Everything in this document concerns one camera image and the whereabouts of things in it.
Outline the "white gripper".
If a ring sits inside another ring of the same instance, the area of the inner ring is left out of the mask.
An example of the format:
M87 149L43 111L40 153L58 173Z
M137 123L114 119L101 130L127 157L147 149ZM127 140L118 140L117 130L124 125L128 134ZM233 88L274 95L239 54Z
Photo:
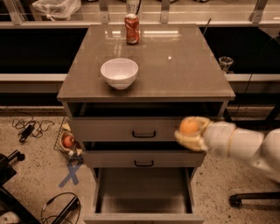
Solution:
M196 120L200 128L199 132L192 134L183 134L176 130L174 136L180 145L192 151L207 151L215 156L227 156L229 154L231 139L236 130L235 124L229 122L209 124L211 121L208 118L200 116L190 116L185 119ZM200 132L204 128L206 129L202 136Z

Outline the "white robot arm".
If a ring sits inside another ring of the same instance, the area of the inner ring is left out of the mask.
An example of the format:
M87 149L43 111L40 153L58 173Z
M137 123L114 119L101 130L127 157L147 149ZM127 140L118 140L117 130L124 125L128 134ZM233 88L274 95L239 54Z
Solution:
M231 122L213 122L205 117L190 116L181 121L174 136L189 150L234 158L280 182L280 129L263 134L239 128Z

